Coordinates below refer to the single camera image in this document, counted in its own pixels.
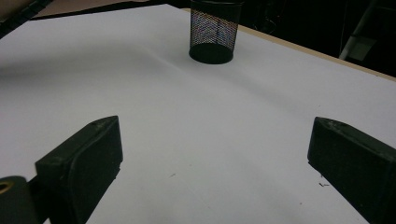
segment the mesh pencil cup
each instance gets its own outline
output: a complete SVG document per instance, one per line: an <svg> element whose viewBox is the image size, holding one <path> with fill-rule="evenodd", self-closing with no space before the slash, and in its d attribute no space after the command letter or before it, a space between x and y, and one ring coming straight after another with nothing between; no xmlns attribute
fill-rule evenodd
<svg viewBox="0 0 396 224"><path fill-rule="evenodd" d="M200 63L233 59L243 1L191 0L190 56Z"/></svg>

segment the white surface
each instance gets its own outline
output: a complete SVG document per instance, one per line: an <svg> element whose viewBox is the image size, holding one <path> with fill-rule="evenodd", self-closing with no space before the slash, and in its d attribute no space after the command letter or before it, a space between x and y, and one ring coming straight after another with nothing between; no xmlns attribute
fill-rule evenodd
<svg viewBox="0 0 396 224"><path fill-rule="evenodd" d="M396 147L396 83L239 32L188 55L169 6L30 21L0 41L0 176L119 115L124 162L89 223L366 223L307 163L314 117Z"/></svg>

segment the table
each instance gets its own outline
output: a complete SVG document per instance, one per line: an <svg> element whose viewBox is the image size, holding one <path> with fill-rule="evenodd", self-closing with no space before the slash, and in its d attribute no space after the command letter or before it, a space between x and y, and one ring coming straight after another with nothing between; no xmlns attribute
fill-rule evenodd
<svg viewBox="0 0 396 224"><path fill-rule="evenodd" d="M167 5L29 21L0 41L0 176L120 116L124 162L89 223L367 223L307 163L315 117L396 147L396 82L239 31L188 55Z"/></svg>

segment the black mesh pencil holder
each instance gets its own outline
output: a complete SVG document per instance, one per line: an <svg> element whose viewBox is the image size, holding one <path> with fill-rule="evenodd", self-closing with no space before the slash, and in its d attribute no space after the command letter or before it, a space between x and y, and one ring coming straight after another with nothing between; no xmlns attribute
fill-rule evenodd
<svg viewBox="0 0 396 224"><path fill-rule="evenodd" d="M243 1L191 0L190 56L201 63L233 59Z"/></svg>

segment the dark background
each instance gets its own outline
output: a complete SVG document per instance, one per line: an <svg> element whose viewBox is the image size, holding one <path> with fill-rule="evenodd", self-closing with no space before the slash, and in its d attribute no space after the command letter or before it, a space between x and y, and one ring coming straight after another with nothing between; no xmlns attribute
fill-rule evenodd
<svg viewBox="0 0 396 224"><path fill-rule="evenodd" d="M375 0L246 0L242 6L240 24L338 58L372 1ZM60 16L159 4L185 8L190 7L190 0L119 3ZM392 57L380 60L388 60L389 63L394 64L396 37L393 40L393 37L389 35L396 36L395 34L396 0L376 0L371 16L364 23L357 37L369 38L374 42L387 39L388 42L382 45L388 52L382 52L381 49L382 51L377 50L376 54L392 54ZM365 62L352 58L346 58L346 60L363 66L367 65Z"/></svg>

